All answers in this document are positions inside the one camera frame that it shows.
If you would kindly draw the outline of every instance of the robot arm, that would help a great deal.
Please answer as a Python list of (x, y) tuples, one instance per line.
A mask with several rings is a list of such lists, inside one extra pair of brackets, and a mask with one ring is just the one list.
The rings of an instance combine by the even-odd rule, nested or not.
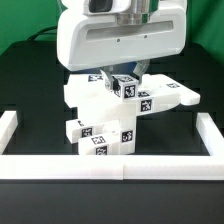
[(68, 9), (59, 20), (57, 52), (71, 71), (136, 61), (141, 83), (150, 59), (178, 54), (185, 45), (186, 0), (62, 2)]

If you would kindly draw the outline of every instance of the black table surface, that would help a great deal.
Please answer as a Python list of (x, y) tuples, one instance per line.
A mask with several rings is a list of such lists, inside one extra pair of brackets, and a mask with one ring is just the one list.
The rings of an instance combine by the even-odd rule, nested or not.
[[(128, 69), (115, 68), (118, 73)], [(147, 72), (175, 79), (198, 92), (201, 102), (138, 117), (136, 156), (208, 156), (195, 128), (196, 116), (208, 112), (223, 134), (224, 67), (190, 43), (180, 55), (152, 60)], [(77, 145), (65, 136), (65, 122), (77, 117), (77, 110), (64, 103), (69, 74), (57, 61), (55, 42), (17, 42), (0, 56), (0, 114), (16, 110), (19, 119), (4, 154), (77, 154)], [(1, 223), (224, 222), (222, 181), (0, 183)]]

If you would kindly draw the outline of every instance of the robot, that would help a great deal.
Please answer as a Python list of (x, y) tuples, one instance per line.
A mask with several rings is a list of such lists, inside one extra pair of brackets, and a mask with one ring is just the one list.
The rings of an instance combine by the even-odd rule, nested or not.
[[(71, 71), (99, 68), (101, 74), (70, 75), (65, 102), (78, 107), (66, 135), (79, 155), (135, 152), (136, 117), (200, 95), (171, 78), (144, 74), (150, 59), (179, 54), (185, 45), (187, 0), (62, 0), (68, 8), (58, 24), (59, 61)], [(130, 74), (114, 67), (135, 62)]]

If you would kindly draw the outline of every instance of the small cube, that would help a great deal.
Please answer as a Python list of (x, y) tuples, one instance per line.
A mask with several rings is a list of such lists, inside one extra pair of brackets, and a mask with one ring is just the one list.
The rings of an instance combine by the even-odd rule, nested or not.
[(114, 75), (118, 80), (118, 90), (114, 94), (120, 98), (121, 102), (137, 97), (138, 93), (138, 80), (130, 75)]

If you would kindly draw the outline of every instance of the block tower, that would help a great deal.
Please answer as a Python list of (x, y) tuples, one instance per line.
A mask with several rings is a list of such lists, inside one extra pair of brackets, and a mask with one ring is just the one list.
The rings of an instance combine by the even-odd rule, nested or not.
[(113, 75), (118, 90), (105, 88), (104, 75), (70, 75), (65, 102), (78, 107), (78, 119), (66, 122), (79, 155), (126, 155), (135, 152), (137, 116), (166, 111), (179, 104), (198, 104), (200, 95), (165, 75)]

